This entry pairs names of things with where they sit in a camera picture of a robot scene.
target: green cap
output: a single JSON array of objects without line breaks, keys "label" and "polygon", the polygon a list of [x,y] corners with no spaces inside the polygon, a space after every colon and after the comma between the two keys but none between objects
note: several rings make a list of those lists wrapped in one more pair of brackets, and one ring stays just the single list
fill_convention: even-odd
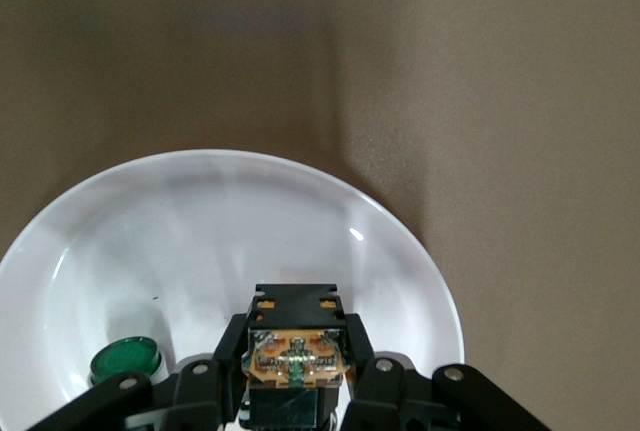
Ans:
[{"label": "green cap", "polygon": [[151,377],[162,363],[157,343],[151,338],[124,338],[102,348],[91,360],[91,383],[98,384],[123,371],[139,371]]}]

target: screw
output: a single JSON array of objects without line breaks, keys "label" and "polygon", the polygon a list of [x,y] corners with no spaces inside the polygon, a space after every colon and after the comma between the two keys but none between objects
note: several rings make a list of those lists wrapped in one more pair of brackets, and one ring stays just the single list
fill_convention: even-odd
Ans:
[{"label": "screw", "polygon": [[201,363],[201,364],[198,364],[197,366],[194,366],[191,371],[193,372],[193,374],[204,374],[208,370],[209,370],[209,366],[207,366],[204,363]]},{"label": "screw", "polygon": [[462,381],[464,379],[464,373],[458,368],[447,368],[444,370],[444,375],[451,381]]},{"label": "screw", "polygon": [[379,359],[378,361],[376,361],[376,368],[378,368],[383,373],[386,373],[393,369],[393,363],[388,359]]},{"label": "screw", "polygon": [[133,388],[136,384],[138,384],[138,380],[136,378],[127,378],[120,381],[118,386],[120,389],[129,389]]}]

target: beige wall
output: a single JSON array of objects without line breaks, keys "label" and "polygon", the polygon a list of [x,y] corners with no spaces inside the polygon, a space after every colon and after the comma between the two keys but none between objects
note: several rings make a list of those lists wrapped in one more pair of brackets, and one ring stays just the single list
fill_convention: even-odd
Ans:
[{"label": "beige wall", "polygon": [[635,429],[639,76],[640,0],[0,0],[0,250],[122,161],[291,157],[418,235],[551,428]]}]

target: circuit board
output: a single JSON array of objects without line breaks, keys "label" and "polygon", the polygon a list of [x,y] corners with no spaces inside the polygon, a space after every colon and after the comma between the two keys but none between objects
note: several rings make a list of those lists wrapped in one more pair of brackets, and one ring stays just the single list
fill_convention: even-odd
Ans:
[{"label": "circuit board", "polygon": [[267,387],[339,387],[347,365],[336,337],[318,329],[261,331],[243,370]]}]

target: white bowl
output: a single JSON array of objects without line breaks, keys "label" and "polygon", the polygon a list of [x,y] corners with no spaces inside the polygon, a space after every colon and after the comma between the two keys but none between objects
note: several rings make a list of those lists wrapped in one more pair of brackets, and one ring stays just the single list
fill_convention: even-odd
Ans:
[{"label": "white bowl", "polygon": [[436,265],[344,182],[238,151],[104,171],[47,206],[0,263],[0,427],[22,431],[86,391],[89,362],[110,342],[152,337],[171,368],[212,352],[255,284],[318,282],[338,285],[376,350],[426,375],[463,361]]}]

